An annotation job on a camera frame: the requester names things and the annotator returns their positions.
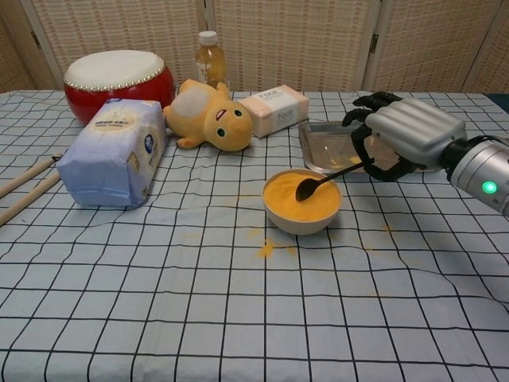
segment blue package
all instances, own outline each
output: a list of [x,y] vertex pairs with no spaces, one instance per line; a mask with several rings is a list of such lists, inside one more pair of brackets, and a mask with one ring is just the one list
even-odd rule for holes
[[166,143],[158,101],[109,99],[56,167],[79,205],[139,206]]

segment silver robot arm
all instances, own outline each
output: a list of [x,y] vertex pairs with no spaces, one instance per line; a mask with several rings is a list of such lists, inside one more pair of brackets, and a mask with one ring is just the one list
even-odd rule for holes
[[[507,142],[489,135],[467,139],[463,120],[419,99],[376,92],[354,105],[371,110],[349,111],[343,126],[354,119],[363,123],[352,132],[352,143],[372,177],[395,181],[416,169],[445,169],[452,185],[509,217]],[[368,162],[363,141],[372,134],[399,156],[388,170]]]

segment white drumhead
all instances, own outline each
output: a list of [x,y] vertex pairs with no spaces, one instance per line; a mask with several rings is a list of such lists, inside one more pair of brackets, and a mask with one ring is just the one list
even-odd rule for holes
[[109,50],[74,61],[65,73],[64,82],[87,90],[126,88],[146,82],[164,68],[162,58],[152,52]]

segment juice bottle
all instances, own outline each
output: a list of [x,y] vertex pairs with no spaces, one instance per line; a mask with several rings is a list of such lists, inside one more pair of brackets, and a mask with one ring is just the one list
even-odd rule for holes
[[219,82],[228,86],[226,78],[226,59],[224,51],[218,46],[219,38],[213,30],[198,34],[200,48],[196,53],[198,80],[216,88]]

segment spoon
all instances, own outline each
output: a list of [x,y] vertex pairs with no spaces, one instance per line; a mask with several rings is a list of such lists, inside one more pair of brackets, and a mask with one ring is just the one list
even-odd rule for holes
[[345,173],[349,173],[350,171],[357,170],[361,167],[364,167],[365,165],[370,165],[375,161],[374,158],[371,158],[367,162],[361,162],[357,163],[356,165],[347,167],[346,169],[342,169],[341,171],[338,171],[337,173],[332,173],[327,177],[324,177],[323,179],[320,179],[319,181],[316,179],[312,179],[311,177],[303,180],[301,183],[299,183],[299,186],[297,187],[297,190],[295,191],[295,199],[297,201],[304,201],[318,188],[319,185],[323,185],[326,181],[330,181],[331,179],[334,179],[335,177],[339,177]]

